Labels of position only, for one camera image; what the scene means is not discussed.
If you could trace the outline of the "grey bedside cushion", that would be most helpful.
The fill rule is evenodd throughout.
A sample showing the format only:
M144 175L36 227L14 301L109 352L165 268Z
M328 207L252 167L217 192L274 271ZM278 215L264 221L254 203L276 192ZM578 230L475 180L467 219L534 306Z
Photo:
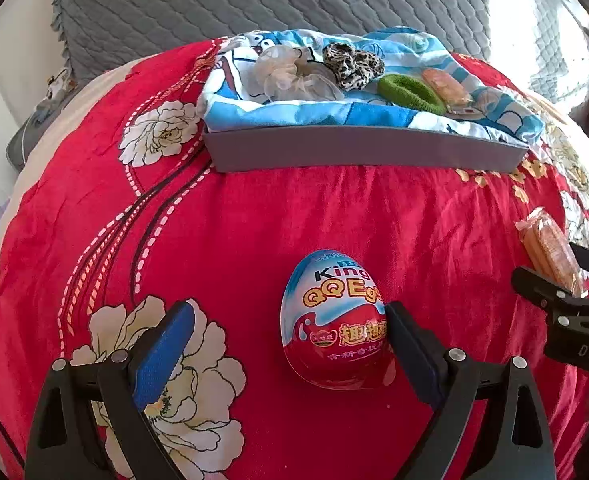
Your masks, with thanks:
M63 104L40 104L12 136L6 146L6 159L17 172L23 170L36 144L63 109Z

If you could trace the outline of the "snack cake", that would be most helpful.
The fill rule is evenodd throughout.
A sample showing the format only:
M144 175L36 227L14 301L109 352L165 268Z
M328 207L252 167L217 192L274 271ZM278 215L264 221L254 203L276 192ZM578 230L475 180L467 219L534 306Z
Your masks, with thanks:
M564 232L543 207L535 208L515 224L537 273L571 292L586 297L579 263Z
M445 104L449 114L473 112L471 94L450 73L426 68L422 71L422 78Z

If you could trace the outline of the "leopard print scrunchie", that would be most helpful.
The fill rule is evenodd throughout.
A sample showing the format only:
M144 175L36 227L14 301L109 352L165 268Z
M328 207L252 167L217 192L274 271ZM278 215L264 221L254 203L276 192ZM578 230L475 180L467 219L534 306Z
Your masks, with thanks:
M375 53L336 42L323 48L323 64L334 73L337 86L343 91L363 90L385 71L383 61Z

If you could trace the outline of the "grey flat box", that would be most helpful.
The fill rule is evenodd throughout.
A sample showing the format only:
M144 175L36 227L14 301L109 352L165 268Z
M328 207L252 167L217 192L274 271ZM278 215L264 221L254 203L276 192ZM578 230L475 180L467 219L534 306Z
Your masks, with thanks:
M206 131L203 140L221 172L349 165L510 172L527 152L455 133L365 126Z

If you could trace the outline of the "cream lace scrunchie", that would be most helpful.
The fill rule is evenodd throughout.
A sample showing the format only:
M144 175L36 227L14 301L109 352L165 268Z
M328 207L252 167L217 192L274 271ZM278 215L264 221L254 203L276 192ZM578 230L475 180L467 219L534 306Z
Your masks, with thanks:
M256 60L254 77L270 102L344 99L333 71L310 48L269 47Z

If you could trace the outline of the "blue striped cartoon cloth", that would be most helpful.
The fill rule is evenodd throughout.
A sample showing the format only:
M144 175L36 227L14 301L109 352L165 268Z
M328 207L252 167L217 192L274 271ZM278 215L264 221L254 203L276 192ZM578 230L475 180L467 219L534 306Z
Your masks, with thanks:
M350 44L375 53L384 63L381 77L363 90L343 91L340 101L277 101L264 96L254 77L254 64L276 44L310 48L323 63L327 44ZM445 70L472 96L473 112L449 114L425 83L426 68ZM253 30L222 44L198 101L210 131L293 126L381 126L455 133L503 142L532 144L543 122L510 94L483 84L426 32L393 27L365 36L328 35L309 29L282 32Z

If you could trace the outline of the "grey quilted headboard cover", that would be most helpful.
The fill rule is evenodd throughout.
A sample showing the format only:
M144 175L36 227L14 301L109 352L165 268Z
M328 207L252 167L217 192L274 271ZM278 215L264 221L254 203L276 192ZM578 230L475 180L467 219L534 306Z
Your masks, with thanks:
M52 0L52 8L64 57L82 81L253 29L364 35L408 26L564 110L589 97L589 21L574 0Z

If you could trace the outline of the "red blue toy egg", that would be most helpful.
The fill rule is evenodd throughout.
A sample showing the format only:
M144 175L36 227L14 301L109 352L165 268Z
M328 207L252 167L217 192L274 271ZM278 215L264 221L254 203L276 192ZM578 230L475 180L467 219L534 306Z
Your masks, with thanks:
M392 353L375 281L363 266L332 249L296 266L280 307L286 359L301 378L330 390L385 383Z

